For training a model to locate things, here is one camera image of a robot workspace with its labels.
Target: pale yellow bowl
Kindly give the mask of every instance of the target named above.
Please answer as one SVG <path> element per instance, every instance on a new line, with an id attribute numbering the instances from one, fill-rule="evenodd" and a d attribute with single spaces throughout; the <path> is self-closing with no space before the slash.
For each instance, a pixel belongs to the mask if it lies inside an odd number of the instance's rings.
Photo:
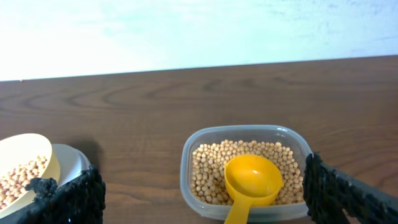
<path id="1" fill-rule="evenodd" d="M 37 156 L 49 159 L 49 164 L 39 177 L 53 178 L 58 182 L 61 174 L 60 164 L 50 141 L 39 134 L 20 134 L 0 141 L 0 177 L 13 168 L 18 168 L 19 164 L 28 164 L 29 161 L 36 160 Z M 0 218 L 32 203 L 35 195 L 33 190 L 30 190 L 19 196 L 9 206 L 0 210 Z"/>

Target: wood grain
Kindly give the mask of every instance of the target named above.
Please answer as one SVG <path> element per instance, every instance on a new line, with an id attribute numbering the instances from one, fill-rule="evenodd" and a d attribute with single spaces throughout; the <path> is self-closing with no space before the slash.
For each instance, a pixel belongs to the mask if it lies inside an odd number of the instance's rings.
<path id="1" fill-rule="evenodd" d="M 398 196 L 397 115 L 398 57 L 0 83 L 0 138 L 41 133 L 87 154 L 107 183 L 105 223 L 220 223 L 185 203 L 179 166 L 192 133 L 230 124 L 292 128 Z"/>

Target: clear plastic container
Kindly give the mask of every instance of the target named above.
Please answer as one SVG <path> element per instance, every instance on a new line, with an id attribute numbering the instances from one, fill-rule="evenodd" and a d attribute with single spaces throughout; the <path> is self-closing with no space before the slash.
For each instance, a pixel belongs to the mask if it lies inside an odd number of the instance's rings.
<path id="1" fill-rule="evenodd" d="M 180 168 L 180 188 L 182 195 L 188 205 L 203 217 L 217 220 L 225 220 L 231 206 L 229 205 L 210 205 L 196 199 L 190 191 L 189 183 L 192 176 L 192 152 L 200 144 L 221 142 L 222 140 L 243 140 L 243 141 L 269 141 L 281 142 L 283 146 L 288 146 L 293 151 L 293 157 L 298 163 L 301 172 L 305 169 L 305 158 L 311 154 L 310 146 L 304 138 L 295 131 L 282 126 L 275 125 L 239 125 L 239 126 L 220 126 L 206 128 L 197 131 L 188 138 L 182 152 Z M 306 204 L 295 203 L 291 205 L 274 205 L 268 207 L 252 207 L 249 214 L 249 222 L 274 222 L 279 220 L 290 220 L 307 215 Z"/>

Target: white wall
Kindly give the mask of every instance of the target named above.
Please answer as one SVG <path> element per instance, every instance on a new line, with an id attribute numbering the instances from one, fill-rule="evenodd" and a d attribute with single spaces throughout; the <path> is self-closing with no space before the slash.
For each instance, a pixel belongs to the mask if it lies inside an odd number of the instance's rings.
<path id="1" fill-rule="evenodd" d="M 0 1 L 0 79 L 398 54 L 396 0 Z"/>

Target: yellow ladle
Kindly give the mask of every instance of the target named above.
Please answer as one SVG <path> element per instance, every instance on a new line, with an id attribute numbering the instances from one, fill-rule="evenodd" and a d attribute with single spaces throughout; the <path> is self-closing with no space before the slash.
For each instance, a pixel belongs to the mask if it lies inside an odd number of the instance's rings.
<path id="1" fill-rule="evenodd" d="M 234 199 L 225 224 L 247 223 L 250 208 L 270 205 L 283 184 L 279 169 L 271 161 L 250 154 L 231 159 L 224 177 L 229 196 Z"/>

